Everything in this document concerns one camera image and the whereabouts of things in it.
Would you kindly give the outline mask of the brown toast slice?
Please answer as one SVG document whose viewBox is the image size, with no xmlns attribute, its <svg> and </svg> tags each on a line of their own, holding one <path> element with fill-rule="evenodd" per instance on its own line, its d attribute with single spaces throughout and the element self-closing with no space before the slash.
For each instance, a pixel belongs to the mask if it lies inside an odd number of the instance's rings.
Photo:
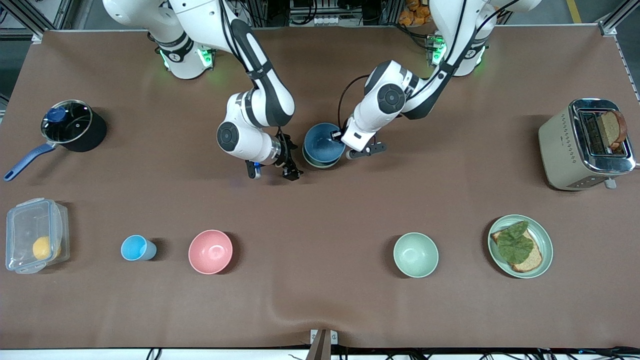
<svg viewBox="0 0 640 360">
<path fill-rule="evenodd" d="M 610 110 L 598 117 L 598 129 L 603 143 L 617 152 L 627 138 L 627 123 L 622 112 Z"/>
</svg>

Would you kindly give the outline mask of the pink bowl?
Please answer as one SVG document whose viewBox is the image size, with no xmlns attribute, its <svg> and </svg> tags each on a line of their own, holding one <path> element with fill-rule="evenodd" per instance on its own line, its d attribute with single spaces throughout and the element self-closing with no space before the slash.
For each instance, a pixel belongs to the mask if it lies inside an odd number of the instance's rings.
<svg viewBox="0 0 640 360">
<path fill-rule="evenodd" d="M 190 242 L 188 258 L 196 272 L 203 275 L 219 274 L 233 258 L 233 243 L 222 231 L 205 230 Z"/>
</svg>

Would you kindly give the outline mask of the cream and chrome toaster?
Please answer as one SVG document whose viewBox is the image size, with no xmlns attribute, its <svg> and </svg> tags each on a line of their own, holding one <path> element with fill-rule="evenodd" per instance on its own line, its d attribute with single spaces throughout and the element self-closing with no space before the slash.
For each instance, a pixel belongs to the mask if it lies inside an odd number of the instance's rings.
<svg viewBox="0 0 640 360">
<path fill-rule="evenodd" d="M 555 189 L 585 191 L 602 183 L 615 189 L 616 178 L 640 170 L 628 128 L 617 152 L 603 142 L 598 117 L 610 110 L 620 108 L 608 99 L 579 98 L 539 128 L 542 164 Z"/>
</svg>

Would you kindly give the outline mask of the aluminium frame profile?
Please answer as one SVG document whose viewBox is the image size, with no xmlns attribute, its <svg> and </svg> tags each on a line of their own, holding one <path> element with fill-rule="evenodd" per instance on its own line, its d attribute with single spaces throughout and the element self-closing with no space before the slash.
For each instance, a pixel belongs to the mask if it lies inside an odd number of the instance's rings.
<svg viewBox="0 0 640 360">
<path fill-rule="evenodd" d="M 73 23 L 78 0 L 0 0 L 0 40 L 42 39 Z"/>
<path fill-rule="evenodd" d="M 599 18 L 597 25 L 601 36 L 615 36 L 617 34 L 617 26 L 638 7 L 640 7 L 640 0 L 622 0 L 610 13 Z"/>
</svg>

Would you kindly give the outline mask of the pale mint green bowl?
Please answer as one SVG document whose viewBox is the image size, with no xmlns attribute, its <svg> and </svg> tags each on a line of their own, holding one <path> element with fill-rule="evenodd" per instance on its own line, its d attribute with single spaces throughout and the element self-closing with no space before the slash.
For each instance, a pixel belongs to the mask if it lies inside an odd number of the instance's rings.
<svg viewBox="0 0 640 360">
<path fill-rule="evenodd" d="M 419 232 L 401 235 L 393 247 L 395 266 L 410 278 L 425 278 L 438 267 L 440 254 L 435 242 Z"/>
</svg>

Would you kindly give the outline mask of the green lettuce leaf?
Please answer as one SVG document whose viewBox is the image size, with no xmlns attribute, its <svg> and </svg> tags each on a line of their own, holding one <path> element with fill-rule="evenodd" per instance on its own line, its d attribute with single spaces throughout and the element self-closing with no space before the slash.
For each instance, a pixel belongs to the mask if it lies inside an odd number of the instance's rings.
<svg viewBox="0 0 640 360">
<path fill-rule="evenodd" d="M 534 241 L 526 237 L 528 221 L 520 221 L 493 235 L 498 252 L 509 264 L 521 264 L 528 259 L 534 249 Z"/>
</svg>

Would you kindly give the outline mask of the light blue cup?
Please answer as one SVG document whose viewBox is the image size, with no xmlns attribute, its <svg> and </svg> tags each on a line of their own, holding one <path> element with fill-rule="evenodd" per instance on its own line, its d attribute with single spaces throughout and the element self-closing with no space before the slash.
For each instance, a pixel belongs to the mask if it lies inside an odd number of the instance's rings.
<svg viewBox="0 0 640 360">
<path fill-rule="evenodd" d="M 134 234 L 123 241 L 120 253 L 127 261 L 148 261 L 157 254 L 157 246 L 142 235 Z"/>
</svg>

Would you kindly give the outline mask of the yellow lemon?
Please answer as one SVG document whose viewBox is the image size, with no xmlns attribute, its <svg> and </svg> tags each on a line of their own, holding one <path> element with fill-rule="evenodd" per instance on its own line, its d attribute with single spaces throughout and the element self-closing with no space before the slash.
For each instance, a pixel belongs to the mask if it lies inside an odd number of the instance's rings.
<svg viewBox="0 0 640 360">
<path fill-rule="evenodd" d="M 51 244 L 50 237 L 44 235 L 32 244 L 32 253 L 38 261 L 51 261 L 57 259 L 61 253 L 61 248 L 59 245 Z"/>
</svg>

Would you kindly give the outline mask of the blue bowl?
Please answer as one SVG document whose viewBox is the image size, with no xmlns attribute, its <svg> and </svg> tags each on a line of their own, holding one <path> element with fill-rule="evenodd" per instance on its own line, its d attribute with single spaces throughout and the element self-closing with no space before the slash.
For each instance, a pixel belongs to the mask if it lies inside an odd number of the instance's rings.
<svg viewBox="0 0 640 360">
<path fill-rule="evenodd" d="M 307 152 L 345 152 L 346 145 L 342 142 L 334 142 L 330 139 L 330 132 L 338 130 L 339 126 L 334 123 L 318 123 L 306 133 L 302 149 Z"/>
</svg>

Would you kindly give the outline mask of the brown bread slice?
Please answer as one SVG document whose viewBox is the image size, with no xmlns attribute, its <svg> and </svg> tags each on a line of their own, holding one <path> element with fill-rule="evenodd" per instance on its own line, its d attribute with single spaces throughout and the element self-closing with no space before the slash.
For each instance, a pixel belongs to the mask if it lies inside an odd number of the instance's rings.
<svg viewBox="0 0 640 360">
<path fill-rule="evenodd" d="M 493 240 L 494 244 L 496 244 L 496 242 L 494 241 L 493 235 L 498 233 L 498 232 L 499 231 L 494 232 L 493 234 L 490 235 L 490 237 Z M 540 250 L 540 248 L 538 246 L 538 243 L 534 240 L 533 236 L 531 235 L 530 231 L 527 230 L 525 235 L 526 235 L 526 237 L 528 237 L 529 239 L 531 239 L 534 242 L 534 248 L 531 251 L 531 253 L 528 256 L 528 258 L 526 259 L 526 261 L 522 262 L 521 264 L 511 264 L 511 263 L 509 263 L 509 262 L 507 262 L 505 260 L 505 262 L 510 266 L 510 269 L 512 269 L 512 271 L 515 271 L 515 272 L 518 272 L 518 273 L 522 273 L 522 274 L 526 273 L 526 272 L 534 271 L 543 262 L 543 256 L 542 256 L 541 250 Z"/>
</svg>

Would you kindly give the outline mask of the dull green bowl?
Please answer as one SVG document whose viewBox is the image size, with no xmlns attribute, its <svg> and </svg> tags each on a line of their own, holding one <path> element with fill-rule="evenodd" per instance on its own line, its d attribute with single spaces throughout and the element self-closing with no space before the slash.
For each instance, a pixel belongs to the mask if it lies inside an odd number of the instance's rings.
<svg viewBox="0 0 640 360">
<path fill-rule="evenodd" d="M 312 167 L 317 169 L 328 169 L 338 163 L 343 152 L 329 151 L 329 152 L 307 152 L 306 149 L 302 150 L 302 155 Z"/>
</svg>

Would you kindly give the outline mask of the clear plastic lidded container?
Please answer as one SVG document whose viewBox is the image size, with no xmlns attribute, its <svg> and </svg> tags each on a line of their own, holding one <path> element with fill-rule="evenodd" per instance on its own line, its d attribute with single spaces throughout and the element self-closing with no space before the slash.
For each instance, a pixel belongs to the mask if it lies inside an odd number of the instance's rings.
<svg viewBox="0 0 640 360">
<path fill-rule="evenodd" d="M 53 260 L 36 260 L 34 242 L 50 237 L 52 245 L 60 246 L 60 255 Z M 48 266 L 70 258 L 69 219 L 67 208 L 51 199 L 34 198 L 19 203 L 7 212 L 6 268 L 17 274 L 34 274 Z"/>
</svg>

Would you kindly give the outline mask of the brown table cloth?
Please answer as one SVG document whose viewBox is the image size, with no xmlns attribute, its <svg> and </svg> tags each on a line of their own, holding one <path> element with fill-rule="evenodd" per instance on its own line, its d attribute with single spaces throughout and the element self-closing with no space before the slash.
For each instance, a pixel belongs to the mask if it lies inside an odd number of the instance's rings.
<svg viewBox="0 0 640 360">
<path fill-rule="evenodd" d="M 602 98 L 640 149 L 640 103 L 598 27 L 496 28 L 428 117 L 378 132 L 386 152 L 319 170 L 295 151 L 295 181 L 271 166 L 250 179 L 217 144 L 228 98 L 249 88 L 230 54 L 176 78 L 142 31 L 52 31 L 30 46 L 0 123 L 0 349 L 299 346 L 315 329 L 346 347 L 640 347 L 640 171 L 613 190 L 556 191 L 538 145 L 573 100 Z M 4 181 L 65 100 L 103 117 L 102 143 L 58 146 Z M 70 257 L 18 274 L 7 214 L 36 198 L 67 208 Z M 489 230 L 505 215 L 548 233 L 541 276 L 492 259 Z M 188 258 L 206 230 L 233 245 L 214 275 Z M 407 233 L 436 244 L 429 276 L 396 266 Z M 132 235 L 156 255 L 125 260 Z"/>
</svg>

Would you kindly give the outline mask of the pale green plate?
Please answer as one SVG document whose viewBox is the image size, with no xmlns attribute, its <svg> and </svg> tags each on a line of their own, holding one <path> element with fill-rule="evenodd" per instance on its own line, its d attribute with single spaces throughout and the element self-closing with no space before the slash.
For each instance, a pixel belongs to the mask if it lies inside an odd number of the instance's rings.
<svg viewBox="0 0 640 360">
<path fill-rule="evenodd" d="M 528 221 L 528 230 L 533 239 L 537 242 L 542 254 L 542 264 L 537 269 L 525 273 L 518 273 L 511 269 L 510 265 L 508 265 L 507 262 L 505 262 L 505 260 L 503 260 L 499 255 L 498 247 L 490 237 L 491 234 L 502 231 L 503 229 L 510 227 L 512 224 L 519 223 L 521 221 Z M 551 263 L 553 262 L 554 248 L 548 232 L 539 223 L 537 223 L 537 221 L 521 214 L 510 214 L 496 219 L 489 228 L 489 234 L 487 235 L 487 248 L 490 256 L 494 260 L 494 263 L 500 269 L 512 277 L 524 280 L 530 280 L 543 275 L 548 271 Z"/>
</svg>

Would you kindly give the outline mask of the bag of orange fruit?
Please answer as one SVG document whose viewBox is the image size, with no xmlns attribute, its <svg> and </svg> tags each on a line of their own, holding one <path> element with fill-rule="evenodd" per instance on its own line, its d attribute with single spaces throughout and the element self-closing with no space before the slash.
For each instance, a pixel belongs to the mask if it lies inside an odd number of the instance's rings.
<svg viewBox="0 0 640 360">
<path fill-rule="evenodd" d="M 404 0 L 397 22 L 405 27 L 418 27 L 432 21 L 429 0 Z"/>
</svg>

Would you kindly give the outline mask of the metal table edge bracket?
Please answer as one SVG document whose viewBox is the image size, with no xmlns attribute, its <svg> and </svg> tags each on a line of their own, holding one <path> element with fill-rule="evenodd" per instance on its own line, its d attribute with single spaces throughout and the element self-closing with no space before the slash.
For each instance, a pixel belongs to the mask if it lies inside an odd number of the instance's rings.
<svg viewBox="0 0 640 360">
<path fill-rule="evenodd" d="M 332 346 L 338 344 L 338 333 L 331 329 L 311 330 L 311 346 L 306 360 L 331 360 Z"/>
</svg>

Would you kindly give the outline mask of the glass lid with blue knob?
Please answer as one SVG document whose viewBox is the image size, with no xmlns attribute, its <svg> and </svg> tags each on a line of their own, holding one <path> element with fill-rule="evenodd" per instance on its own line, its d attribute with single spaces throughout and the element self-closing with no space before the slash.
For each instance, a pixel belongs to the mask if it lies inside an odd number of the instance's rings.
<svg viewBox="0 0 640 360">
<path fill-rule="evenodd" d="M 39 129 L 48 141 L 64 144 L 84 134 L 92 119 L 93 110 L 85 102 L 64 100 L 46 111 Z"/>
</svg>

